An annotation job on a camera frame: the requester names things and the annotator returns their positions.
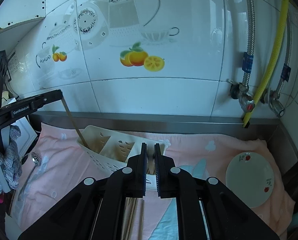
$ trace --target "tile wall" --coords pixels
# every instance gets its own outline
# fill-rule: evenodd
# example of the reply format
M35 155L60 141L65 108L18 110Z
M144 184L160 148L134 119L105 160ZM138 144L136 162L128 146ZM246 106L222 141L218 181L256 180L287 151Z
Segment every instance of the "tile wall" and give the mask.
M270 58L281 0L254 3L251 93ZM298 12L290 10L292 72L281 102L291 102L283 121L292 131L298 128L288 124L298 113ZM74 112L243 116L227 80L243 76L246 0L46 0L46 12L15 47L10 86L20 97L57 88ZM273 88L285 50L286 38ZM44 110L64 111L58 103ZM261 104L253 117L275 118Z

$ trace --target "gray knit glove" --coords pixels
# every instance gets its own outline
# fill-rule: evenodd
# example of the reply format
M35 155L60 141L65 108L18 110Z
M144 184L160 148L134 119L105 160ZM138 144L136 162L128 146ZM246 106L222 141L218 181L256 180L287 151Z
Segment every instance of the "gray knit glove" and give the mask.
M22 174L22 168L20 163L20 157L18 155L18 147L15 142L17 138L21 136L21 131L18 126L11 125L10 127L10 144L3 156L0 153L0 165L4 165L3 174L8 182L10 188L17 189L19 185L19 177Z

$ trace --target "spoon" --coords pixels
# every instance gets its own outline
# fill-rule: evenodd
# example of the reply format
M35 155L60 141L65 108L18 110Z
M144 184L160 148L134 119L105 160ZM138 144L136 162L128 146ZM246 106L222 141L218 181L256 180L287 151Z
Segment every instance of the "spoon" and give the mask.
M35 169L36 167L39 167L39 166L41 165L41 157L40 157L38 154L36 154L35 152L32 152L32 153L31 153L31 157L32 157L32 161L34 162L34 167L32 168L32 170L31 170L29 176L27 177L26 182L23 184L23 186L22 186L22 188L21 188L21 190L20 190L20 193L19 193L19 196L18 196L18 201L20 201L20 200L22 199L24 190L25 190L25 188L26 188L26 186L27 186L27 183L28 183L28 181L29 181L29 179L30 179L30 177L31 177L31 175L32 175L32 173L33 173L33 171L34 171L34 169Z

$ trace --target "blue label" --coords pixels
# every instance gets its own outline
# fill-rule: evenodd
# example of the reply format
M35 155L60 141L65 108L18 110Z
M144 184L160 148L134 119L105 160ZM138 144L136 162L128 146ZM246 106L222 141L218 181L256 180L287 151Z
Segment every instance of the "blue label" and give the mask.
M251 73L253 62L253 55L248 55L248 53L243 54L242 70L246 73Z
M288 65L284 64L280 77L283 80L285 80L285 81L288 82L289 81L289 77L290 77L290 72L291 72L291 68Z

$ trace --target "yellow corrugated pipe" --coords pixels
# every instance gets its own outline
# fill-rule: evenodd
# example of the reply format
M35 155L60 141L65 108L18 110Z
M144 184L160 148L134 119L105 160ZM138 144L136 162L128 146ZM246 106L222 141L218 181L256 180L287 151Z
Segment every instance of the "yellow corrugated pipe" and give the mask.
M262 93L264 92L265 88L267 87L268 82L270 81L273 70L274 70L277 60L278 60L281 43L282 43L282 39L283 39L283 34L284 34L284 31L286 28L288 7L289 7L289 0L281 0L279 23L278 23L276 37L274 39L274 44L273 44L273 49L271 52L270 60L269 60L264 78L262 79L260 86L258 87L256 94L253 98L256 105L259 102L260 97L262 96ZM246 124L248 123L248 121L250 120L252 112L246 113L246 115L243 119L243 127L245 127Z

